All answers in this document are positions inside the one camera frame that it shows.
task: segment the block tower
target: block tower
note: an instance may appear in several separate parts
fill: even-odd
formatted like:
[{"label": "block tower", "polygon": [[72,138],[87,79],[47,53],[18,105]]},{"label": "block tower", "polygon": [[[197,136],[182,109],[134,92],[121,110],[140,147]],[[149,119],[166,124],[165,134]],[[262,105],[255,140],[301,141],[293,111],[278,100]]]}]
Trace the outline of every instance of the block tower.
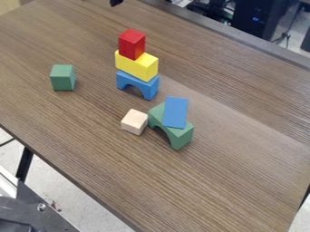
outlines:
[{"label": "block tower", "polygon": [[119,36],[119,50],[115,52],[116,85],[124,90],[128,85],[138,88],[151,101],[160,86],[159,59],[145,53],[145,34],[133,29]]}]

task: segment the yellow block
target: yellow block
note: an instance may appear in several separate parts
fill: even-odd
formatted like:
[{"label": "yellow block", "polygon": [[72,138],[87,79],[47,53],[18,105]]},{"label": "yellow block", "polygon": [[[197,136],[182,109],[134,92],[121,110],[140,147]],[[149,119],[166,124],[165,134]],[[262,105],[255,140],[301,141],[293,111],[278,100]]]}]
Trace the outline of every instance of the yellow block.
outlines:
[{"label": "yellow block", "polygon": [[142,54],[137,60],[133,61],[115,52],[116,68],[129,73],[145,82],[149,82],[159,72],[159,58],[148,53]]}]

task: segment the wooden block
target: wooden block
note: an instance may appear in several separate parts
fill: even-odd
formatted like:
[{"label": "wooden block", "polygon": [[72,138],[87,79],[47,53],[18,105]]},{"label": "wooden block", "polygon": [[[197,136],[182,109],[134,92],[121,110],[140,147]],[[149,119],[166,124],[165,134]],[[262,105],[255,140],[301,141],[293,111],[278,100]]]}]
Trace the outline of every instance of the wooden block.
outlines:
[{"label": "wooden block", "polygon": [[174,150],[179,150],[190,143],[194,134],[194,126],[189,122],[184,129],[165,127],[162,125],[162,117],[165,109],[165,103],[149,110],[149,126],[151,128],[159,127],[167,134],[170,139],[170,145]]},{"label": "wooden block", "polygon": [[184,129],[186,126],[188,105],[189,100],[186,98],[167,97],[162,125],[165,127]]},{"label": "wooden block", "polygon": [[141,135],[148,125],[148,114],[130,109],[121,120],[121,128],[136,135]]},{"label": "wooden block", "polygon": [[50,74],[55,91],[73,91],[75,87],[74,67],[70,64],[56,64]]},{"label": "wooden block", "polygon": [[145,52],[145,34],[128,29],[119,36],[120,55],[133,61]]},{"label": "wooden block", "polygon": [[136,61],[126,58],[115,52],[116,68],[133,75],[136,78],[149,82],[159,72],[159,59],[148,53],[142,54]]},{"label": "wooden block", "polygon": [[156,75],[149,82],[144,82],[123,71],[118,71],[116,72],[116,85],[120,90],[125,89],[128,85],[132,85],[142,92],[144,99],[151,101],[159,90],[160,77]]}]

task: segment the black equipment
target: black equipment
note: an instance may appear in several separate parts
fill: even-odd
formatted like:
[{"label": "black equipment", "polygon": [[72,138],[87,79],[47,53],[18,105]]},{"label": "black equipment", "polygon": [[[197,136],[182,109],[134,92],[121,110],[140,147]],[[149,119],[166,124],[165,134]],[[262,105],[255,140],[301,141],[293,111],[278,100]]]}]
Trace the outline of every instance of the black equipment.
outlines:
[{"label": "black equipment", "polygon": [[291,0],[236,0],[232,26],[265,40],[271,40]]}]

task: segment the floor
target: floor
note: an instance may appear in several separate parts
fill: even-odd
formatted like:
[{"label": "floor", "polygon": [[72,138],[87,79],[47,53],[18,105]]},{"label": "floor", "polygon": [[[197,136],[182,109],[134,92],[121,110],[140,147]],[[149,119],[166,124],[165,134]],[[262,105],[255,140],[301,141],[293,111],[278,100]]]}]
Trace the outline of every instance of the floor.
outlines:
[{"label": "floor", "polygon": [[[189,2],[190,0],[178,0],[178,3],[184,6],[184,1]],[[18,6],[18,0],[0,0],[0,15]],[[290,22],[289,18],[294,14],[294,10],[294,8],[290,9],[288,17],[281,20],[275,37],[285,31],[288,22]],[[299,47],[305,36],[307,27],[310,25],[309,23],[310,13],[303,12],[297,17],[288,47],[290,50],[308,57],[310,57],[310,53],[302,51]],[[286,41],[283,41],[280,45],[286,46]],[[10,138],[8,134],[0,129],[0,144]],[[23,145],[16,140],[0,147],[0,165],[11,173],[15,173],[22,150]],[[55,202],[55,206],[60,210],[60,213],[81,231],[132,232],[129,227],[109,211],[37,157],[34,158],[26,184],[47,202]],[[309,218],[310,198],[308,198],[296,215],[289,232],[309,232]]]}]

